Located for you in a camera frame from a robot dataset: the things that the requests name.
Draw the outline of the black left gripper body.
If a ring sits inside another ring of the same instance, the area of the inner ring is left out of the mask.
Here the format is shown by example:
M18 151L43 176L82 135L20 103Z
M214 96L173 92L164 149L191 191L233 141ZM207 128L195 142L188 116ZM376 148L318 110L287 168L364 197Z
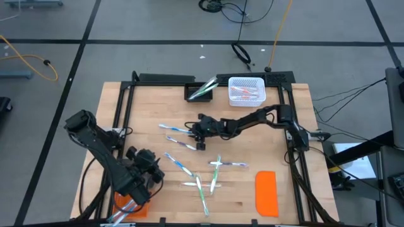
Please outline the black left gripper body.
M160 183L163 180L164 172L161 171L158 165L160 158L156 159L154 152L149 149L138 151L135 147L131 146L126 152L126 157L133 162L132 165L141 173L148 173L153 182Z

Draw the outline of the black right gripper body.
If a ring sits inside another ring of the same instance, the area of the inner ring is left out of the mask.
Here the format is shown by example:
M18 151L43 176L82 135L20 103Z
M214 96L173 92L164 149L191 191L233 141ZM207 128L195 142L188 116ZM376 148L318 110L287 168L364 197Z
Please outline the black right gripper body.
M207 137L219 136L224 138L221 129L222 125L219 121L205 114L198 114L199 122L196 123L196 149L204 151L206 149L205 139Z

